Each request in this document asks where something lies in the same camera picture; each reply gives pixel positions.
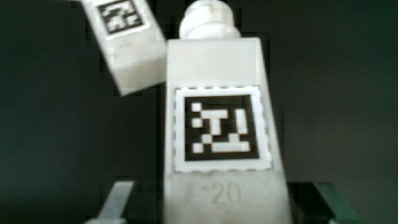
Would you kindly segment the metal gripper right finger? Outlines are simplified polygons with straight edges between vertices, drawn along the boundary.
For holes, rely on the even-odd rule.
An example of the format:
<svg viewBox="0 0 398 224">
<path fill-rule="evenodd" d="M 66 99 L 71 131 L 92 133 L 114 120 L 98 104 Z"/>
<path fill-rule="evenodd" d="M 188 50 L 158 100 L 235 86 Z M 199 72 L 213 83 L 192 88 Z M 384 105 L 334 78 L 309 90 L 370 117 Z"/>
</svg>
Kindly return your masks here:
<svg viewBox="0 0 398 224">
<path fill-rule="evenodd" d="M 327 182 L 291 182 L 293 224 L 363 224 L 336 186 Z"/>
</svg>

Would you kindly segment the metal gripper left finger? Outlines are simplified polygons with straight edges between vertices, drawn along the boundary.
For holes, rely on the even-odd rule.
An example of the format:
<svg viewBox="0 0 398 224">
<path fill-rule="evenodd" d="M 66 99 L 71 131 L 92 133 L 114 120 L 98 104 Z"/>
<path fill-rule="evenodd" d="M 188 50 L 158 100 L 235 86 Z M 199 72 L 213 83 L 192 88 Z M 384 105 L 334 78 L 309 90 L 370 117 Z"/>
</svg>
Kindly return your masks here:
<svg viewBox="0 0 398 224">
<path fill-rule="evenodd" d="M 114 182 L 98 215 L 82 224 L 156 224 L 156 182 Z"/>
</svg>

